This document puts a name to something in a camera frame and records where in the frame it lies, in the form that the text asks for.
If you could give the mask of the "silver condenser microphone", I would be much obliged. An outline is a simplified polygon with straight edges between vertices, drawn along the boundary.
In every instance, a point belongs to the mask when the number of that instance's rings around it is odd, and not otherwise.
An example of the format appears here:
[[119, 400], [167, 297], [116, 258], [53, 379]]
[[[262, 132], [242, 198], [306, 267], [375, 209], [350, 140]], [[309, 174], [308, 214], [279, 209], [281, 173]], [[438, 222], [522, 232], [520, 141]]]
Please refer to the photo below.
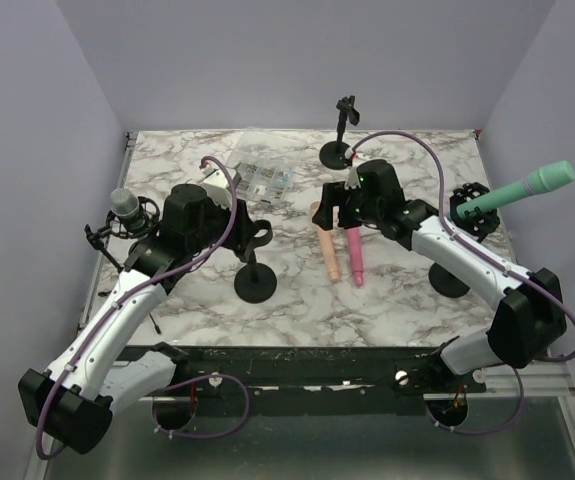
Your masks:
[[124, 230], [142, 236], [148, 229], [148, 217], [139, 198], [129, 189], [117, 188], [110, 194], [110, 210]]

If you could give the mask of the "pink microphone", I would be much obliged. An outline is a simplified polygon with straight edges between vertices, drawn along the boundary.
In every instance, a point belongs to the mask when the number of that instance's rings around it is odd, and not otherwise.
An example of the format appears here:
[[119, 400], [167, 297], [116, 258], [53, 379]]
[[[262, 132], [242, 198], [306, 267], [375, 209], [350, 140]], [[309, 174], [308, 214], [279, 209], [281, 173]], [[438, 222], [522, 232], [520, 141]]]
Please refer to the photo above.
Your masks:
[[358, 228], [347, 229], [346, 240], [354, 284], [357, 287], [362, 287], [364, 285], [364, 266], [360, 230]]

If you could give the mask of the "beige microphone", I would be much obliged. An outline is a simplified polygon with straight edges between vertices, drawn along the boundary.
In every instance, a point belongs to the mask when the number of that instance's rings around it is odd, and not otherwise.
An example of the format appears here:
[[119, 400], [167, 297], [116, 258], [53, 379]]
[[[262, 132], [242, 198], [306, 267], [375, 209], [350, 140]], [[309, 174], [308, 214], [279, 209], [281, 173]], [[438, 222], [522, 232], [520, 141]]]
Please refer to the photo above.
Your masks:
[[332, 283], [338, 283], [341, 280], [341, 272], [336, 257], [335, 245], [330, 231], [322, 229], [313, 223], [317, 233], [321, 249], [322, 258], [325, 264], [327, 276]]

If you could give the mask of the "black desk mic stand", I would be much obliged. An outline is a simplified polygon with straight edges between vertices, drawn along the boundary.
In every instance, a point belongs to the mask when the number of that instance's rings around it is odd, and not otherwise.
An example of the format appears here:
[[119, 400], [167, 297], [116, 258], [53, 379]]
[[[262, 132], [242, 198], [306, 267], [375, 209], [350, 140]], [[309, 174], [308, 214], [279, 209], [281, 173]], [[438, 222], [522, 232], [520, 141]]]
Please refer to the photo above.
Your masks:
[[[266, 246], [273, 238], [271, 223], [267, 221], [267, 234], [263, 239], [255, 239], [257, 248]], [[234, 279], [234, 289], [238, 297], [251, 304], [259, 304], [270, 299], [277, 288], [277, 277], [266, 264], [244, 263]]]
[[325, 143], [319, 151], [319, 161], [328, 169], [344, 170], [351, 165], [345, 158], [349, 145], [343, 140], [347, 124], [356, 126], [360, 121], [360, 113], [355, 107], [356, 97], [349, 95], [341, 98], [336, 109], [339, 111], [336, 127], [336, 139]]

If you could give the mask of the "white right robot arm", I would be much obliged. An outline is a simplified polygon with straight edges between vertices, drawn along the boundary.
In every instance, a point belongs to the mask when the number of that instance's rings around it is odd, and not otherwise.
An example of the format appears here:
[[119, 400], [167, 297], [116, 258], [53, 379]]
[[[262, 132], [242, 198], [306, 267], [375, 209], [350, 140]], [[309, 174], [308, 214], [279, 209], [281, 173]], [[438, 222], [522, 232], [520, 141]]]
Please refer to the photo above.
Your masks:
[[446, 269], [494, 309], [488, 328], [449, 341], [439, 360], [428, 365], [428, 382], [438, 391], [452, 390], [479, 368], [522, 369], [566, 331], [561, 285], [553, 272], [508, 262], [462, 234], [426, 201], [406, 199], [394, 167], [382, 159], [353, 168], [346, 181], [324, 184], [312, 220], [324, 230], [373, 226]]

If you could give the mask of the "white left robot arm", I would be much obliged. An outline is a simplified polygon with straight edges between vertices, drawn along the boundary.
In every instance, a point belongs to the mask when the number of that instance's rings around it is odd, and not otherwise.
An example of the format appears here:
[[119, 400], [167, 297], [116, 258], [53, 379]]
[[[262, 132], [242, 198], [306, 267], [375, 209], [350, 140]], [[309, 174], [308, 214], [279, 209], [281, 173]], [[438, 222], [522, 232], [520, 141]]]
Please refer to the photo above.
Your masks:
[[87, 454], [122, 408], [155, 390], [176, 395], [187, 387], [182, 354], [165, 342], [115, 378], [109, 373], [140, 323], [216, 249], [232, 251], [243, 264], [234, 281], [239, 298], [262, 303], [275, 292], [272, 269], [255, 255], [272, 240], [272, 226], [252, 219], [246, 202], [233, 197], [229, 187], [180, 184], [162, 206], [148, 211], [151, 202], [127, 189], [113, 192], [107, 224], [86, 234], [90, 240], [107, 235], [132, 240], [118, 280], [70, 346], [45, 370], [29, 369], [19, 380], [22, 406], [36, 429], [35, 448], [43, 460], [50, 457], [43, 447], [45, 435]]

